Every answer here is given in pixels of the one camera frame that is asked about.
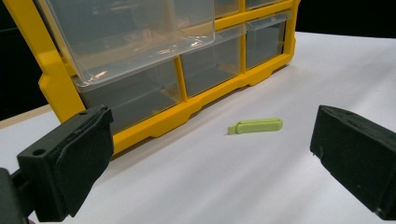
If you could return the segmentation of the green plastic clip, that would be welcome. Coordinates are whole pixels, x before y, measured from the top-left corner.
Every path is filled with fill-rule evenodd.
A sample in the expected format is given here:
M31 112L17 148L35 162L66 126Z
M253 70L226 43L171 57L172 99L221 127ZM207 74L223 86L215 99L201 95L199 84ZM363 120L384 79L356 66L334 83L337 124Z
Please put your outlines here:
M227 128L227 134L276 132L283 127L279 118L240 120Z

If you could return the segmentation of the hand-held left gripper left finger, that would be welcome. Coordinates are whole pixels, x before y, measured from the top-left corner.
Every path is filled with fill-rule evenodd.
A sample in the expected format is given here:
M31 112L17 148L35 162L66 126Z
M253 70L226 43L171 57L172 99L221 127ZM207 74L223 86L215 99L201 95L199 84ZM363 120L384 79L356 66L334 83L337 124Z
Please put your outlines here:
M114 151L105 106L77 113L17 156L22 212L42 222L73 217Z

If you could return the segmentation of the large clear plastic drawer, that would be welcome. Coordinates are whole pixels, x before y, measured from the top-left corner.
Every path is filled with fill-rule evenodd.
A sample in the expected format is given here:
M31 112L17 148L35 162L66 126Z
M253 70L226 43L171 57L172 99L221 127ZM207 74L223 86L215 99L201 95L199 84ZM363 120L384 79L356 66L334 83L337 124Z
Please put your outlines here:
M215 39L214 0L34 0L80 80L128 75Z

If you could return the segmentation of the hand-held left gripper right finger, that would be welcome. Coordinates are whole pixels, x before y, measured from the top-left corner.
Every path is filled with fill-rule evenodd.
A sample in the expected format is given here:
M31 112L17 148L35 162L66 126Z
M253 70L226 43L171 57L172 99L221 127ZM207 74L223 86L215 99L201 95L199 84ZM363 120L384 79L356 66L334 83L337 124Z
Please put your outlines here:
M345 109L321 105L310 151L371 212L396 220L396 133Z

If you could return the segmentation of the yellow drawer cabinet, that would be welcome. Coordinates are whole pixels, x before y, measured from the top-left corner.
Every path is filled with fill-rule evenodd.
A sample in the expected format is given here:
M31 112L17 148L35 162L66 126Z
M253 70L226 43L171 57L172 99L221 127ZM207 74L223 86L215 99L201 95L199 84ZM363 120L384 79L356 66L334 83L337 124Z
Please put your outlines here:
M55 48L33 0L2 1L42 70L38 85L58 120L64 122L84 110L85 106L72 84L72 69L64 62L61 54ZM255 9L242 8L234 15L215 20L215 27L221 30L247 21L274 16L280 12L289 12L290 14L290 18L286 21L283 51L280 55L249 69L246 63L248 52L246 39L242 37L240 40L241 73L196 96L187 96L185 80L182 76L182 62L179 58L175 58L182 102L137 123L135 126L116 133L114 135L115 152L120 153L149 137L159 137L175 129L187 122L191 115L200 111L203 106L218 100L231 91L254 86L271 76L275 70L289 63L295 50L294 34L300 2L301 0L283 0Z

